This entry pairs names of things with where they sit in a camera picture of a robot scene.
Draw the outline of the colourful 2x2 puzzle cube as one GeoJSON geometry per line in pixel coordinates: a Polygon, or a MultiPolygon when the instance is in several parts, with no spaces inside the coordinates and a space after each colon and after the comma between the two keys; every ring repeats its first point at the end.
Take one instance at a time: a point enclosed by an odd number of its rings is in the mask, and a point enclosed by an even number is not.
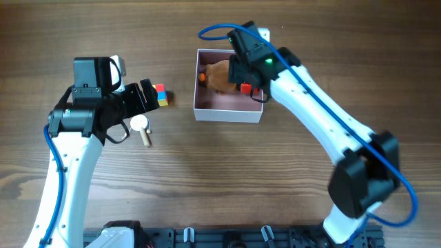
{"type": "Polygon", "coordinates": [[[163,84],[156,84],[153,85],[154,89],[157,92],[157,101],[158,104],[163,107],[163,106],[168,106],[169,105],[169,101],[168,101],[168,97],[167,97],[167,92],[165,90],[165,86],[163,84]]]}

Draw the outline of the red toy fire truck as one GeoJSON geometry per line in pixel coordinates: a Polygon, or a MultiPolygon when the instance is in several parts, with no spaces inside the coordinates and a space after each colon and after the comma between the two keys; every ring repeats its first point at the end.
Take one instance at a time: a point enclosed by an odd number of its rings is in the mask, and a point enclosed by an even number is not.
{"type": "Polygon", "coordinates": [[[241,94],[246,94],[246,95],[258,94],[259,93],[259,89],[258,88],[254,88],[251,84],[248,84],[248,83],[240,84],[239,90],[240,90],[241,94]]]}

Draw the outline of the wooden pig rattle drum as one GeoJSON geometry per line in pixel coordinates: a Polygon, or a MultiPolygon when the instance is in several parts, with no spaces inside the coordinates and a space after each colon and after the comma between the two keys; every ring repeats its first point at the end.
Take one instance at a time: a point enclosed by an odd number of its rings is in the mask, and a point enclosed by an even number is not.
{"type": "Polygon", "coordinates": [[[147,119],[147,117],[142,114],[133,116],[130,120],[130,127],[141,135],[144,146],[149,147],[150,141],[147,136],[149,120],[147,119]]]}

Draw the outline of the brown plush toy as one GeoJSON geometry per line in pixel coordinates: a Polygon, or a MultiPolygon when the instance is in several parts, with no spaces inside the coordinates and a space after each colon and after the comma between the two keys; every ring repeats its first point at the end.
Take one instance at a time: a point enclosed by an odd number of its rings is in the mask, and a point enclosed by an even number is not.
{"type": "Polygon", "coordinates": [[[229,82],[229,61],[207,64],[197,76],[200,85],[221,94],[238,94],[235,83],[229,82]]]}

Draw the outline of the white pink-lined cardboard box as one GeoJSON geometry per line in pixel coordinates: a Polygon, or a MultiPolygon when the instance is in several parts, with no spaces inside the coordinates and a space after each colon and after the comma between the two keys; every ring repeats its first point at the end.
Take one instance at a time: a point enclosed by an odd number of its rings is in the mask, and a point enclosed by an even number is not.
{"type": "Polygon", "coordinates": [[[198,49],[196,53],[196,78],[193,110],[197,121],[258,123],[263,114],[263,104],[243,94],[220,94],[203,87],[198,75],[207,64],[228,60],[233,50],[198,49]]]}

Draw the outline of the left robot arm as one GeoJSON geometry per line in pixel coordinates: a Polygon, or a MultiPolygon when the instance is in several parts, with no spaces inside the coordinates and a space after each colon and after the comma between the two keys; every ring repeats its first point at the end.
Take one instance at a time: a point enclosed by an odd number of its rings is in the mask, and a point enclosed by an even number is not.
{"type": "Polygon", "coordinates": [[[50,163],[36,220],[26,247],[84,247],[83,228],[92,175],[105,142],[120,144],[139,133],[150,145],[146,112],[159,107],[149,79],[124,84],[121,57],[78,57],[74,83],[48,115],[43,134],[50,163]],[[108,130],[121,125],[125,138],[108,130]]]}

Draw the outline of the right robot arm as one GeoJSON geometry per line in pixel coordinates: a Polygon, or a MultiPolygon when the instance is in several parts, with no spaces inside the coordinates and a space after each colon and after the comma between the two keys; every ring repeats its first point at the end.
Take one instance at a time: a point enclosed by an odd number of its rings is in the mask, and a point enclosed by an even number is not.
{"type": "Polygon", "coordinates": [[[254,22],[231,25],[235,53],[228,79],[262,90],[293,113],[316,137],[335,166],[328,184],[333,202],[322,223],[330,243],[351,245],[373,212],[401,185],[398,142],[356,121],[314,82],[300,59],[275,48],[254,22]]]}

